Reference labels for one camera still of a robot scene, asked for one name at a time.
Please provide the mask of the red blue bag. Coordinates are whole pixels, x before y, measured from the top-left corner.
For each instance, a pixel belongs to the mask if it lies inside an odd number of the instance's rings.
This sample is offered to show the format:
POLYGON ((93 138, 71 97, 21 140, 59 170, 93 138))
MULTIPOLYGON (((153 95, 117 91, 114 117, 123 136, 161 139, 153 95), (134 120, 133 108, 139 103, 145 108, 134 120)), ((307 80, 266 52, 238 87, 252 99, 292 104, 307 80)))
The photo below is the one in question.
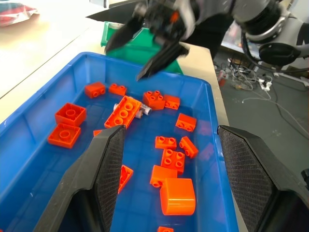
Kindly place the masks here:
POLYGON ((0 0, 0 27, 26 21, 37 13, 30 0, 0 0))

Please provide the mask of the large smooth orange block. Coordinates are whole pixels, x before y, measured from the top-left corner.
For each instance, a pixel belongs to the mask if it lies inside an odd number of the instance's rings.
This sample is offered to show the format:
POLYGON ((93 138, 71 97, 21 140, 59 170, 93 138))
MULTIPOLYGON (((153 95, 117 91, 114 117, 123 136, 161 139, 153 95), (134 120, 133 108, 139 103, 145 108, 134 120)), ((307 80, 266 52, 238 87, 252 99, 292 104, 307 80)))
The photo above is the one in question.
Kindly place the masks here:
POLYGON ((196 209, 192 179, 166 178, 160 189, 162 213, 165 216, 190 216, 196 209))

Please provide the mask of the green plastic bin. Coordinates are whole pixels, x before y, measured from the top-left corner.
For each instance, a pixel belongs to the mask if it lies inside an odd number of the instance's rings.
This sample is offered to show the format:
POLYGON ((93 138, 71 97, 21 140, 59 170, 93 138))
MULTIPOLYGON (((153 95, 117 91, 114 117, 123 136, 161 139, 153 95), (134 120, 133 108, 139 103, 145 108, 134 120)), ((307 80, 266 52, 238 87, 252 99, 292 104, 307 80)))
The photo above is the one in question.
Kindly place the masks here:
MULTIPOLYGON (((100 45, 104 47, 111 36, 122 26, 114 22, 104 22, 103 34, 100 45)), ((108 52, 113 58, 144 65, 160 50, 160 46, 153 42, 153 35, 147 28, 142 28, 135 37, 125 46, 108 52)))

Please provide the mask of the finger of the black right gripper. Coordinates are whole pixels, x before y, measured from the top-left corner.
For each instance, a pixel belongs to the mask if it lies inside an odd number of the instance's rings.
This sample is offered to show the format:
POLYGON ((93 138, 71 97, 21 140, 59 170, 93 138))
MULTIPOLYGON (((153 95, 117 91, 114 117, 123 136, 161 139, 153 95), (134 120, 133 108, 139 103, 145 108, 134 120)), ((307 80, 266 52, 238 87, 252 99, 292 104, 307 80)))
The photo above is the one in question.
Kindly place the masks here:
POLYGON ((126 45, 143 26, 144 18, 131 18, 108 40, 105 52, 108 53, 126 45))
POLYGON ((160 51, 150 58, 143 66, 142 70, 136 77, 136 81, 155 75, 168 67, 179 56, 187 56, 188 53, 189 49, 181 45, 179 42, 165 43, 160 51))

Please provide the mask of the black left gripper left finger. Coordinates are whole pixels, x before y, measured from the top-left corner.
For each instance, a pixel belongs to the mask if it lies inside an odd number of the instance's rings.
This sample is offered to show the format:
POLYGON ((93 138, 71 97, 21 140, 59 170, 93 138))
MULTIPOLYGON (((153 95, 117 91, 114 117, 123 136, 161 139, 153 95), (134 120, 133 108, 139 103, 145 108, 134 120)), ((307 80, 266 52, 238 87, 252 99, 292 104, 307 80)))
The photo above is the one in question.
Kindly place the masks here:
POLYGON ((104 129, 66 170, 33 232, 58 232, 65 215, 75 232, 110 232, 123 162, 125 126, 104 129))

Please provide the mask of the long orange building brick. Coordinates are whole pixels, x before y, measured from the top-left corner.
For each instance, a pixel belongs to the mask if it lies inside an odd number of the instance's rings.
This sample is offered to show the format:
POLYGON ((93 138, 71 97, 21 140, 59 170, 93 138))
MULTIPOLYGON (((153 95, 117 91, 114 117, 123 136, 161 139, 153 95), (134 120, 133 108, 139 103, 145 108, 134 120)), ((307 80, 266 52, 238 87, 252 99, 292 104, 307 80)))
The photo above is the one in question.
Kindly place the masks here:
POLYGON ((105 128, 124 125, 127 129, 140 110, 140 107, 140 101, 129 96, 124 96, 104 123, 105 128))

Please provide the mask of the white power strip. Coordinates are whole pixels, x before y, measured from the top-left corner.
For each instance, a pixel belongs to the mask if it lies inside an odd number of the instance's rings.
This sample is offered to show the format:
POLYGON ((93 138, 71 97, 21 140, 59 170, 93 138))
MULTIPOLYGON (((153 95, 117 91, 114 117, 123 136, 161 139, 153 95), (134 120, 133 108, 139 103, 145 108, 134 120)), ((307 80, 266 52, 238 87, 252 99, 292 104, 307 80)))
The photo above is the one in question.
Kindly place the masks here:
POLYGON ((270 87, 272 86, 272 77, 270 76, 265 76, 265 77, 262 77, 262 78, 258 78, 258 83, 261 87, 261 89, 265 92, 269 92, 270 91, 270 87))

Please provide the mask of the blue plastic bin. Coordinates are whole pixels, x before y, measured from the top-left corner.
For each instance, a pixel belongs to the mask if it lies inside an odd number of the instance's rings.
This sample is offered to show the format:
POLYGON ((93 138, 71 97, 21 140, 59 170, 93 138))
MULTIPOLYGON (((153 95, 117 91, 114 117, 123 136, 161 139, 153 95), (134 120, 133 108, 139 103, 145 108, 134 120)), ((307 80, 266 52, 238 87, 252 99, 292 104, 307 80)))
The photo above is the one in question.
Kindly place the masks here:
POLYGON ((185 75, 161 72, 136 81, 140 65, 96 53, 77 55, 47 84, 0 124, 0 229, 32 232, 65 171, 88 148, 93 131, 104 128, 119 95, 91 99, 84 87, 101 82, 123 85, 141 100, 144 92, 159 90, 181 100, 178 110, 153 111, 134 119, 124 141, 123 164, 133 175, 117 197, 111 232, 156 232, 167 226, 175 232, 238 232, 236 213, 217 134, 218 121, 211 86, 185 75), (55 113, 66 103, 84 107, 86 120, 72 149, 50 145, 55 113), (179 113, 197 119, 193 132, 176 127, 179 113), (159 189, 150 184, 162 151, 157 136, 189 139, 198 148, 186 159, 184 178, 195 188, 197 205, 191 216, 165 216, 159 189))

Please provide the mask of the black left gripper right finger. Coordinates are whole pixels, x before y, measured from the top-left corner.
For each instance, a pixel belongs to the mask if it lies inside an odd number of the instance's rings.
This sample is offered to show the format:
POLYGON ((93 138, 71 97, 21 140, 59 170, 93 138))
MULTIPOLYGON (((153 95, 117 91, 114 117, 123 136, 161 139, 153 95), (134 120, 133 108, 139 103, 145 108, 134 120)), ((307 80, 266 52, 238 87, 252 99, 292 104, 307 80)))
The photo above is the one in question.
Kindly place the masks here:
POLYGON ((223 125, 217 132, 248 232, 309 232, 309 168, 301 182, 260 137, 223 125))

